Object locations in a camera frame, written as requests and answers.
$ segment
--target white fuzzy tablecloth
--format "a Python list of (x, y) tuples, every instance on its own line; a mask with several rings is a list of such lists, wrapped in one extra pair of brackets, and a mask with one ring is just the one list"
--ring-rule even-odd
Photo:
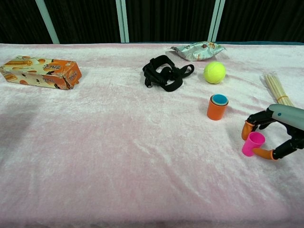
[[(74, 60), (83, 77), (63, 91), (0, 77), (0, 227), (304, 226), (304, 153), (279, 161), (245, 157), (241, 130), (274, 103), (261, 81), (276, 71), (304, 108), (304, 46), (223, 45), (227, 50), (176, 91), (144, 85), (142, 67), (172, 44), (0, 45), (0, 64), (16, 55)], [(202, 78), (207, 63), (225, 80)], [(225, 116), (206, 116), (213, 94)], [(264, 148), (289, 137), (273, 123)]]

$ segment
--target tennis ball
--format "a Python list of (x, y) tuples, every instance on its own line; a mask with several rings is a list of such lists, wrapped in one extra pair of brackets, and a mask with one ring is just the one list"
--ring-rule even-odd
[(205, 67), (203, 75), (207, 82), (217, 84), (224, 79), (226, 69), (224, 64), (220, 62), (211, 62)]

